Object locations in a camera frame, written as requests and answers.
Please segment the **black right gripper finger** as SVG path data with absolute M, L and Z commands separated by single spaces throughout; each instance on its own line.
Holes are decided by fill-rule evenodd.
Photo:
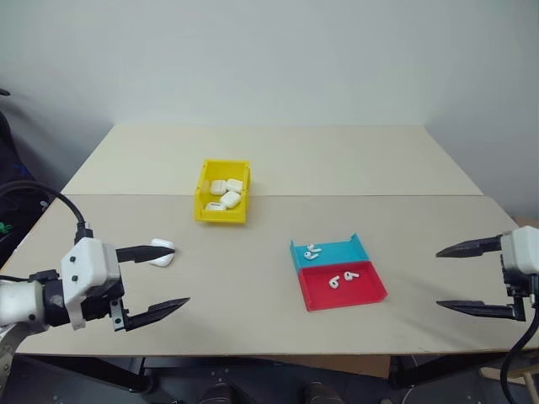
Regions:
M 523 303 L 509 305 L 488 305 L 480 300 L 438 300 L 436 304 L 469 316 L 510 319 L 518 322 L 526 320 Z
M 470 258 L 501 250 L 501 235 L 459 242 L 437 252 L 437 258 Z

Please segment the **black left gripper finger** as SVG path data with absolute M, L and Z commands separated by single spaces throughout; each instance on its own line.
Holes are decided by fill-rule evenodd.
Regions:
M 174 254 L 175 250 L 169 247 L 142 245 L 117 248 L 115 252 L 118 263 L 143 263 Z
M 167 300 L 162 303 L 149 306 L 147 311 L 135 316 L 129 316 L 127 311 L 125 311 L 125 330 L 129 332 L 137 328 L 153 324 L 154 322 L 159 322 L 166 316 L 169 316 L 184 306 L 189 301 L 189 297 Z

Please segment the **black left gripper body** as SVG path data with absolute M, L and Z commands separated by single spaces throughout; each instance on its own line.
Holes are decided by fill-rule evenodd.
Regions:
M 110 286 L 103 294 L 89 296 L 82 303 L 83 318 L 89 322 L 108 316 L 112 320 L 114 330 L 125 330 L 125 309 L 123 296 L 125 290 L 119 280 Z

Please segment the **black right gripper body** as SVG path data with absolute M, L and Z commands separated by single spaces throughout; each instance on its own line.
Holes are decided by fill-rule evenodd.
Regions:
M 538 272 L 525 274 L 517 268 L 502 263 L 502 273 L 508 297 L 513 298 L 510 305 L 513 311 L 512 318 L 517 321 L 526 319 L 524 299 L 528 298 L 531 308 L 537 308 L 538 302 Z

